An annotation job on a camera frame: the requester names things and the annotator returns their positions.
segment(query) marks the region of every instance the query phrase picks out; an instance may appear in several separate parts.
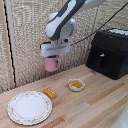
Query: textured wall panel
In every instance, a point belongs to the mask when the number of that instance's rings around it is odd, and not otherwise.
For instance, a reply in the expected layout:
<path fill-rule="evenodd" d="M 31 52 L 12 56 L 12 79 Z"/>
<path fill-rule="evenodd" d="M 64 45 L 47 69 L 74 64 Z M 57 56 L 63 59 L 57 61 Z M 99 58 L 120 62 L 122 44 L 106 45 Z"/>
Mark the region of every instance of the textured wall panel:
<path fill-rule="evenodd" d="M 127 0 L 108 0 L 101 6 L 99 21 L 97 27 L 105 23 L 115 12 L 117 12 Z M 128 30 L 128 6 L 119 12 L 109 23 L 102 29 L 119 28 Z"/>
<path fill-rule="evenodd" d="M 10 90 L 12 88 L 11 73 L 9 66 L 7 50 L 7 33 L 5 31 L 5 17 L 4 17 L 3 2 L 0 0 L 0 93 Z"/>
<path fill-rule="evenodd" d="M 59 0 L 9 1 L 12 13 L 12 19 L 9 20 L 12 20 L 15 38 L 17 86 L 25 85 L 84 63 L 87 40 L 73 45 L 70 53 L 61 56 L 62 64 L 58 71 L 54 73 L 45 71 L 44 58 L 40 55 L 40 45 L 49 41 L 45 34 L 45 26 L 49 14 L 58 11 L 58 5 L 61 4 Z M 70 38 L 71 44 L 81 40 L 91 32 L 95 18 L 94 12 L 95 9 L 88 10 L 74 17 L 77 21 L 78 31 Z"/>

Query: power cable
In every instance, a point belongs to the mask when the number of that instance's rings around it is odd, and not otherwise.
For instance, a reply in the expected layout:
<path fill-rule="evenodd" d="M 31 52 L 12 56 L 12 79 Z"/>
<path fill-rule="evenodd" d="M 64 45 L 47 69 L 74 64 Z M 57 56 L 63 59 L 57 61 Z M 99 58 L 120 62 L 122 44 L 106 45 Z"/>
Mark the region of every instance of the power cable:
<path fill-rule="evenodd" d="M 70 46 L 72 45 L 75 45 L 75 44 L 78 44 L 79 42 L 83 41 L 83 40 L 86 40 L 87 38 L 89 38 L 90 36 L 92 36 L 93 34 L 95 34 L 96 32 L 98 32 L 101 28 L 103 28 L 110 20 L 112 20 L 120 11 L 122 11 L 126 6 L 128 5 L 128 2 L 121 8 L 119 9 L 108 21 L 106 21 L 100 28 L 98 28 L 95 32 L 93 32 L 92 34 L 90 34 L 89 36 L 85 37 L 84 39 L 76 42 L 76 43 L 73 43 L 71 44 Z"/>

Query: pink cup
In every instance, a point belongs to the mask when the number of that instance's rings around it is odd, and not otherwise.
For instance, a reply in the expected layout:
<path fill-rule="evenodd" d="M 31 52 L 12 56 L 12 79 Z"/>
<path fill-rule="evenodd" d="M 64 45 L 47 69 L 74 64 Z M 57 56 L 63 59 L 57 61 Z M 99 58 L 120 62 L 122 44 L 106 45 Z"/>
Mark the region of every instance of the pink cup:
<path fill-rule="evenodd" d="M 61 58 L 59 56 L 45 58 L 45 69 L 49 72 L 58 70 L 60 64 L 61 64 Z"/>

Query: white plate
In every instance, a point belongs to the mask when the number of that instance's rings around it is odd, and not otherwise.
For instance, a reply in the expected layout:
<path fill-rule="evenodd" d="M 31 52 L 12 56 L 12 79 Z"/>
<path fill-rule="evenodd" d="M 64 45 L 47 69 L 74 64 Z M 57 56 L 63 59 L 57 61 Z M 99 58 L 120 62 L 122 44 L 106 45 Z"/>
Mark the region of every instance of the white plate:
<path fill-rule="evenodd" d="M 33 125 L 51 113 L 51 100 L 43 93 L 27 91 L 16 95 L 8 104 L 8 115 L 16 123 Z"/>

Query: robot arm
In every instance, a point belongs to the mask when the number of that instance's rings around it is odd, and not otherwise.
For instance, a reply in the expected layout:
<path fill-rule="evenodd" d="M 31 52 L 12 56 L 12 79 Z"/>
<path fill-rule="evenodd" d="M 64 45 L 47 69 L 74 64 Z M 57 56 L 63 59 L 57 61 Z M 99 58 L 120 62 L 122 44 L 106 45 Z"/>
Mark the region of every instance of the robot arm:
<path fill-rule="evenodd" d="M 69 36 L 77 31 L 77 25 L 72 16 L 93 7 L 106 0 L 68 0 L 59 12 L 50 14 L 46 26 L 46 35 L 51 42 L 41 45 L 41 55 L 50 57 L 70 51 Z"/>
<path fill-rule="evenodd" d="M 71 17 L 83 10 L 96 7 L 106 0 L 68 0 L 62 9 L 50 18 L 46 26 L 46 35 L 52 41 L 60 39 L 61 30 Z"/>

